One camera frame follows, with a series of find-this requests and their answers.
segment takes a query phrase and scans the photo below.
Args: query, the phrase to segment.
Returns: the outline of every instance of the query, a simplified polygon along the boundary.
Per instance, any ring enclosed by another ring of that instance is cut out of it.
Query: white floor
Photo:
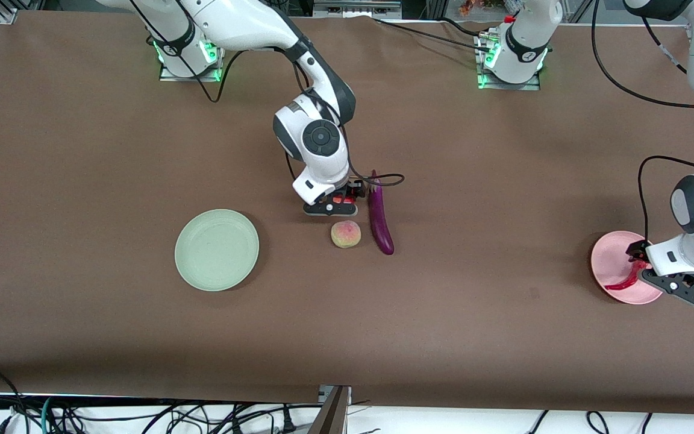
[[[188,411],[193,406],[184,406]],[[272,409],[277,404],[254,406],[256,409]],[[153,415],[165,409],[164,406],[150,407],[88,407],[80,409],[77,414],[91,418],[135,417],[136,415]],[[206,407],[210,420],[221,420],[228,414],[231,406]],[[347,434],[362,434],[380,429],[378,434],[526,434],[534,425],[540,412],[537,410],[488,410],[488,409],[432,409],[431,407],[350,407]],[[291,411],[293,423],[301,426],[311,423],[317,409],[295,409]],[[645,413],[603,412],[611,434],[640,434]],[[9,415],[9,411],[0,410],[0,423]],[[203,418],[201,411],[191,413]],[[282,427],[281,412],[275,413],[274,423]],[[85,422],[87,434],[140,434],[151,418],[126,422]],[[163,434],[170,417],[163,417],[152,426],[149,434]],[[257,418],[243,423],[243,434],[267,434],[272,428],[270,417]],[[23,433],[23,417],[12,418],[6,434]],[[39,434],[41,430],[31,423],[31,432]],[[198,427],[181,423],[173,434],[200,434]],[[655,414],[650,421],[647,434],[694,434],[694,415]],[[551,411],[537,434],[595,434],[586,423],[585,412]]]

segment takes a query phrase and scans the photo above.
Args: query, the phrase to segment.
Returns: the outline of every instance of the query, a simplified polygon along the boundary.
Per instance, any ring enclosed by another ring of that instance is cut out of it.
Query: plate
[[[256,228],[231,209],[203,212],[184,226],[176,241],[176,269],[202,291],[232,288],[251,273],[256,259]]]
[[[651,303],[663,294],[660,289],[653,288],[647,283],[637,280],[625,289],[607,289],[605,286],[620,283],[631,272],[631,263],[625,250],[632,242],[644,237],[631,231],[614,231],[598,239],[590,253],[590,269],[598,286],[617,301],[628,304]]]

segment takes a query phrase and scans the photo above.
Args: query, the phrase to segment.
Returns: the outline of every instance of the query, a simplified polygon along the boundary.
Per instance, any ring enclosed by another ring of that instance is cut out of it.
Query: purple eggplant
[[[371,171],[371,176],[377,176],[377,171]],[[371,233],[374,235],[374,241],[377,242],[382,253],[392,255],[395,252],[395,246],[387,227],[387,219],[385,219],[382,187],[373,184],[369,185],[369,222],[371,222]]]

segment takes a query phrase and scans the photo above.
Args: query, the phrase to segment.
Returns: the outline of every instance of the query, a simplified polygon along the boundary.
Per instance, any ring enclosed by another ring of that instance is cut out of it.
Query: pink plate
[[[598,239],[590,253],[590,269],[598,286],[617,301],[628,304],[647,304],[660,297],[663,292],[647,283],[637,280],[636,283],[619,291],[606,289],[607,285],[620,283],[631,272],[631,263],[625,250],[632,242],[643,239],[639,234],[630,231],[614,231]]]

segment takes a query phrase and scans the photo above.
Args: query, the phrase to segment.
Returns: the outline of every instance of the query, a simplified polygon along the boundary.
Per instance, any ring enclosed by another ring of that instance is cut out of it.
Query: peach
[[[337,222],[331,226],[331,240],[342,249],[353,247],[360,242],[360,226],[352,220]]]

